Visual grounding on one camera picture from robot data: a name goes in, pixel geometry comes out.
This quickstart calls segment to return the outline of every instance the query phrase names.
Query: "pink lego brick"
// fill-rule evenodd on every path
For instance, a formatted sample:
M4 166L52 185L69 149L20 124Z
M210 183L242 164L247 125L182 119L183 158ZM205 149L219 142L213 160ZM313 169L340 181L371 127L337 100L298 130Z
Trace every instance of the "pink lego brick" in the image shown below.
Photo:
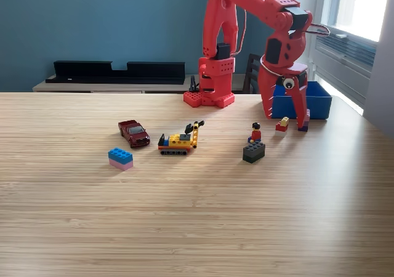
M133 161L127 163L127 164L121 164L119 162L116 162L115 160L109 159L110 160L110 165L112 165L113 167L116 167L118 169L121 169L122 171L126 171L130 168L133 167Z

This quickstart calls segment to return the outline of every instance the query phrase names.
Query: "yellow lego vehicle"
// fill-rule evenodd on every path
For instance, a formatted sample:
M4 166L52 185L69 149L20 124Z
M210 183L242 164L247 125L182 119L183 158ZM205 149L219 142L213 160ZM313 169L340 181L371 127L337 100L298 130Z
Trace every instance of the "yellow lego vehicle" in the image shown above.
M164 134L159 140L159 151L162 155L187 155L192 148L197 148L198 129L204 121L196 121L194 125L186 126L185 134L174 134L165 138Z

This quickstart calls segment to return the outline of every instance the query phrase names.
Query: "lego minifigure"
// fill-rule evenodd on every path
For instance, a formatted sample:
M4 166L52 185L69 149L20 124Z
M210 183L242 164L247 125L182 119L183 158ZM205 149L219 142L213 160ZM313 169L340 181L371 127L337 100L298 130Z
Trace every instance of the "lego minifigure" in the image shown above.
M247 142L248 143L261 142L260 123L257 122L253 123L252 128L253 128L252 136L247 139Z

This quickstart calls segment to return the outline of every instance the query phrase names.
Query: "stacked lego bricks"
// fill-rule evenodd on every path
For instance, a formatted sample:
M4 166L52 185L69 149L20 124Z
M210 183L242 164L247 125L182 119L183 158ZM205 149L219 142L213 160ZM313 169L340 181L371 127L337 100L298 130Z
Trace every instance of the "stacked lego bricks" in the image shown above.
M280 137L285 137L288 128L289 128L289 118L284 117L280 122L276 124L275 135Z
M133 167L133 155L119 148L112 149L108 152L110 165L126 171Z
M265 145L260 142L254 142L244 147L242 159L249 163L255 163L265 156Z
M310 110L307 109L307 115L304 120L304 125L301 128L298 128L298 131L307 132L309 127L309 120L310 120Z

